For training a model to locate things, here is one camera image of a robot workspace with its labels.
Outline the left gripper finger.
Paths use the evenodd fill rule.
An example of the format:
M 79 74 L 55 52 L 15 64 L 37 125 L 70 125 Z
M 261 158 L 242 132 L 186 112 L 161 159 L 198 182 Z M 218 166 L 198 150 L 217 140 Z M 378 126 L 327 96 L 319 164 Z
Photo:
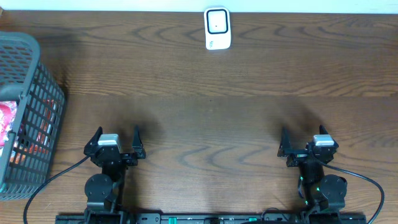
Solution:
M 85 154 L 95 154 L 97 150 L 100 148 L 98 141 L 103 133 L 103 128 L 100 126 L 93 137 L 88 141 L 88 143 L 84 146 Z
M 144 152 L 144 146 L 142 144 L 142 141 L 141 141 L 141 138 L 139 135 L 139 127 L 138 126 L 134 127 L 132 148 L 135 153 L 143 153 Z

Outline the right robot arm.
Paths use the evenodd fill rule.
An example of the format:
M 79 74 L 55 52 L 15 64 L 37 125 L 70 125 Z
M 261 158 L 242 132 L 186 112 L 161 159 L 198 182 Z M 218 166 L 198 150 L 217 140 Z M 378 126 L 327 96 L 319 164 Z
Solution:
M 306 208 L 290 221 L 300 223 L 341 223 L 339 212 L 345 207 L 347 181 L 345 178 L 326 175 L 323 166 L 333 160 L 338 143 L 323 126 L 312 141 L 303 149 L 294 149 L 286 128 L 282 135 L 277 155 L 287 159 L 287 167 L 298 167 L 300 177 L 298 191 L 304 199 Z

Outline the purple red tissue pack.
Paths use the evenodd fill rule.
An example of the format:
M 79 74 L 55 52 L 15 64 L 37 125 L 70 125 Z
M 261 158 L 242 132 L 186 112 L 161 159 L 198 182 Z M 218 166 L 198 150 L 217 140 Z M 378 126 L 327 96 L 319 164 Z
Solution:
M 4 147 L 8 140 L 7 133 L 12 129 L 17 113 L 16 101 L 1 102 L 1 147 Z

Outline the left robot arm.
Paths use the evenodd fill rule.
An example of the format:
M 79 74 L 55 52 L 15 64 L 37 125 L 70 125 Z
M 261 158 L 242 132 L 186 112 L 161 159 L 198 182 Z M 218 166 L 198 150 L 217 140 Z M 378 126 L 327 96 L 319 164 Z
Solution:
M 117 134 L 104 134 L 99 127 L 88 141 L 83 151 L 90 161 L 101 168 L 100 174 L 91 176 L 85 184 L 87 196 L 83 222 L 94 223 L 134 223 L 135 218 L 122 208 L 123 189 L 126 171 L 137 166 L 139 159 L 146 157 L 139 128 L 134 128 L 132 151 L 121 152 Z

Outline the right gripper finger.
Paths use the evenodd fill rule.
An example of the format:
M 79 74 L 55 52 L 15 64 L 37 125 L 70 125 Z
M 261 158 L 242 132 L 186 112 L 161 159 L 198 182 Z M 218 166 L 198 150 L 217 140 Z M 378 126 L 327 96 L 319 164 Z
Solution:
M 282 135 L 278 152 L 289 152 L 291 150 L 289 133 L 286 128 L 282 128 Z
M 329 135 L 328 131 L 323 125 L 319 126 L 319 137 L 318 137 L 318 145 L 319 146 L 332 146 L 334 145 L 333 138 Z

